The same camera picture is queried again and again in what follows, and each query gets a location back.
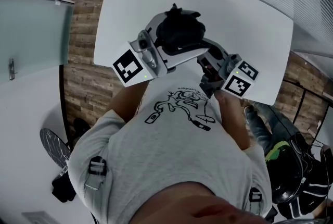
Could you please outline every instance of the graphic print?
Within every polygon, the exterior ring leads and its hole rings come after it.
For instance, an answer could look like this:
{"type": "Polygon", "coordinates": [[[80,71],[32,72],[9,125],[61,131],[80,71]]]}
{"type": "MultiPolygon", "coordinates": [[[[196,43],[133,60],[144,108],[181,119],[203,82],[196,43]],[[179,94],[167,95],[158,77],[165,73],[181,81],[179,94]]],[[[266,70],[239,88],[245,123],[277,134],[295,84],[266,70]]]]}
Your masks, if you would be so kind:
{"type": "Polygon", "coordinates": [[[206,96],[200,95],[198,91],[176,91],[175,93],[169,92],[168,100],[161,101],[155,103],[154,110],[155,112],[152,113],[146,120],[145,123],[152,124],[155,122],[156,119],[158,119],[163,110],[168,107],[170,112],[175,112],[177,108],[182,109],[190,122],[192,122],[196,127],[209,131],[211,128],[207,125],[203,124],[202,122],[206,123],[215,123],[215,119],[212,117],[207,116],[206,114],[206,106],[208,103],[208,98],[206,96]],[[192,116],[190,109],[199,109],[199,101],[205,101],[204,107],[203,107],[203,115],[197,114],[195,116],[192,116]]]}
{"type": "Polygon", "coordinates": [[[225,89],[241,97],[245,94],[250,86],[251,84],[245,80],[242,80],[236,76],[232,76],[225,89]]]}
{"type": "Polygon", "coordinates": [[[123,54],[116,62],[113,63],[113,66],[125,83],[143,70],[131,50],[128,50],[125,54],[123,54]]]}
{"type": "Polygon", "coordinates": [[[238,68],[241,71],[243,71],[248,77],[250,77],[252,80],[255,80],[258,75],[258,71],[255,68],[251,67],[245,61],[243,61],[243,63],[241,63],[238,68]]]}

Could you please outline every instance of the strap buckle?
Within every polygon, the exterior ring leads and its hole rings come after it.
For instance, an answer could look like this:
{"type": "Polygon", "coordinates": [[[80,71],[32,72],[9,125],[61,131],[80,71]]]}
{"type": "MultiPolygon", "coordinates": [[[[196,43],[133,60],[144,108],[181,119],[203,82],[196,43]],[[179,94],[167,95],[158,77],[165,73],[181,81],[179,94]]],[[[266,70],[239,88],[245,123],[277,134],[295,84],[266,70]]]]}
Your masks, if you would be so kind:
{"type": "Polygon", "coordinates": [[[260,202],[262,200],[262,194],[257,188],[251,188],[250,190],[250,202],[260,202]]]}
{"type": "Polygon", "coordinates": [[[88,172],[89,174],[105,176],[106,175],[106,161],[100,156],[95,156],[90,159],[88,172]]]}

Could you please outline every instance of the black drawing on shirt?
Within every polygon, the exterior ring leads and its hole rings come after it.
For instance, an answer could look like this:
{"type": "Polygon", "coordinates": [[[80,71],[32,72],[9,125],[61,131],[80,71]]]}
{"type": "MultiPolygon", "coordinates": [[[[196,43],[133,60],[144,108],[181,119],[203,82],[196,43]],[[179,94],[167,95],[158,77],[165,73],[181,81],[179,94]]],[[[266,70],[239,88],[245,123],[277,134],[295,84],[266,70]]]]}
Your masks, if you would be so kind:
{"type": "Polygon", "coordinates": [[[156,119],[158,119],[161,116],[161,113],[163,112],[165,106],[168,106],[168,109],[170,112],[175,112],[176,108],[180,108],[187,114],[188,120],[192,122],[195,126],[197,126],[200,129],[209,131],[210,127],[207,125],[201,123],[199,120],[193,119],[191,116],[191,112],[188,108],[188,106],[193,107],[195,109],[199,108],[198,101],[205,101],[204,104],[204,115],[195,115],[200,120],[203,120],[205,123],[215,123],[215,119],[212,117],[207,116],[206,114],[206,105],[208,103],[207,99],[204,99],[200,97],[198,94],[196,94],[193,91],[177,91],[175,93],[169,92],[168,100],[167,101],[161,101],[155,103],[154,110],[155,112],[152,113],[146,120],[145,123],[147,124],[153,124],[156,119]]]}

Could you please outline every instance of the white table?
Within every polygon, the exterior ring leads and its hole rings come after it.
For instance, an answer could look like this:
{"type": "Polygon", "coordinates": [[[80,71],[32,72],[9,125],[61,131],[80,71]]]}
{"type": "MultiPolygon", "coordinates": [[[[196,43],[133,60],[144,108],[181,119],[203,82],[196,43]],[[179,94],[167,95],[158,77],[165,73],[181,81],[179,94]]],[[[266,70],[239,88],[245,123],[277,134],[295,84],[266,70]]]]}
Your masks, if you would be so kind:
{"type": "MultiPolygon", "coordinates": [[[[170,10],[173,3],[200,12],[206,38],[229,54],[238,53],[260,71],[245,98],[273,105],[287,65],[293,22],[259,0],[104,0],[94,63],[111,67],[112,54],[125,41],[137,39],[152,17],[170,10]]],[[[200,82],[201,76],[201,67],[191,60],[166,77],[193,77],[200,82]]]]}

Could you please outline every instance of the sneaker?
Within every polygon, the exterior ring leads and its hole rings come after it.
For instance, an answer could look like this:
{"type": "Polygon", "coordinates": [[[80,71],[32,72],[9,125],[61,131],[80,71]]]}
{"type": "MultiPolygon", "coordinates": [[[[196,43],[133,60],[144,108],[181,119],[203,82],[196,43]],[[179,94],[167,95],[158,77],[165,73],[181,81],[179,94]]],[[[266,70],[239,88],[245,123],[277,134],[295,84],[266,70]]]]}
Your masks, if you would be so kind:
{"type": "Polygon", "coordinates": [[[248,124],[248,119],[246,117],[247,113],[254,111],[254,107],[252,105],[248,105],[246,107],[244,107],[244,114],[245,114],[245,119],[246,119],[246,123],[248,124]]]}
{"type": "Polygon", "coordinates": [[[82,118],[75,118],[73,122],[74,130],[76,131],[75,137],[81,137],[83,134],[85,134],[89,129],[89,124],[83,120],[82,118]]]}

